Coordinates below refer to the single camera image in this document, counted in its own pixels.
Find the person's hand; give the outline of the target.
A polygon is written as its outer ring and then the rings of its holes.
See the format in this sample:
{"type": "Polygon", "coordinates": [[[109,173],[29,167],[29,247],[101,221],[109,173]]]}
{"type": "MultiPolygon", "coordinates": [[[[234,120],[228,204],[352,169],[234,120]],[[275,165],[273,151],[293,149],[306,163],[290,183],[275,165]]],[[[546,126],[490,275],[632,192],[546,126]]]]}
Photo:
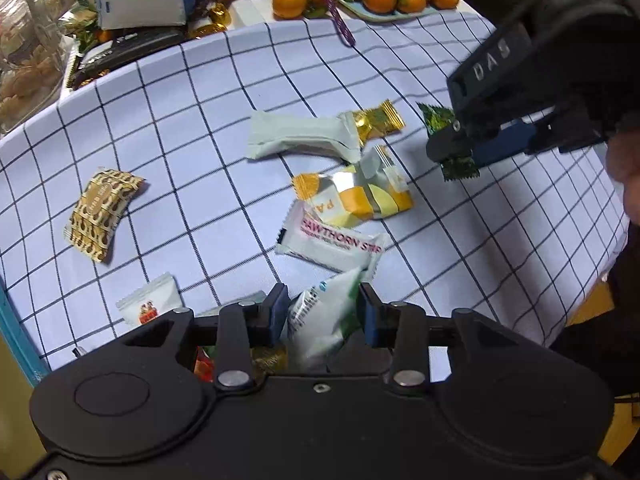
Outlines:
{"type": "Polygon", "coordinates": [[[606,169],[610,177],[623,185],[623,204],[630,221],[640,223],[640,134],[617,133],[608,141],[606,169]]]}

